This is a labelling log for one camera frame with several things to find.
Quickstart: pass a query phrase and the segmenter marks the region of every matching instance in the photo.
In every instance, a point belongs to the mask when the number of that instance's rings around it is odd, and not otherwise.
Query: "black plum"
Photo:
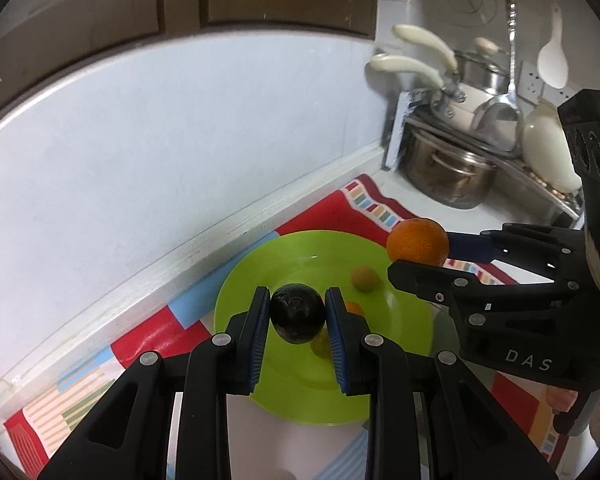
[[[324,325],[326,309],[320,294],[302,283],[281,286],[271,297],[269,315],[278,335],[296,345],[308,343]]]

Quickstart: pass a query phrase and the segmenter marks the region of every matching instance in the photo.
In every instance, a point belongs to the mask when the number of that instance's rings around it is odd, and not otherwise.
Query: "yellow fruit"
[[[358,314],[359,316],[365,315],[365,313],[362,312],[362,307],[355,301],[345,301],[344,306],[347,309],[347,312],[352,312],[353,314]]]
[[[441,266],[449,254],[449,238],[429,218],[411,218],[396,224],[386,240],[389,259]]]
[[[327,327],[323,326],[318,335],[309,343],[311,350],[322,359],[331,359],[331,345],[329,344],[329,333]]]
[[[351,283],[362,292],[374,290],[379,282],[378,275],[371,267],[356,267],[351,271]]]

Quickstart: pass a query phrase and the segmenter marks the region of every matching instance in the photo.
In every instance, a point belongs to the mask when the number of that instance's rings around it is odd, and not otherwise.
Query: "power socket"
[[[565,86],[564,88],[554,88],[550,85],[544,85],[544,89],[542,90],[542,98],[558,107],[563,102],[572,98],[580,90],[582,90],[582,88],[575,83],[569,83],[569,85]]]
[[[518,95],[524,100],[535,105],[547,85],[540,79],[538,69],[532,63],[523,61],[520,67],[520,78],[518,79]]]

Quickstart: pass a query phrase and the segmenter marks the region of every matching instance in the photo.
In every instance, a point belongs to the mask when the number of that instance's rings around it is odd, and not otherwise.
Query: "baseboard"
[[[59,376],[164,307],[215,268],[360,173],[384,151],[362,148],[276,190],[165,254],[40,343],[0,380],[2,422]]]

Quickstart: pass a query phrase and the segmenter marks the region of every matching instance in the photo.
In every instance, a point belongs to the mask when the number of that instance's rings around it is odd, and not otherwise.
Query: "camera lens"
[[[587,151],[587,144],[584,141],[584,137],[579,130],[576,130],[576,151],[585,170],[589,171],[589,152]]]
[[[593,163],[598,170],[598,175],[600,176],[600,143],[598,142],[598,138],[596,134],[593,132],[589,132],[589,146],[591,148],[591,156],[593,158]]]

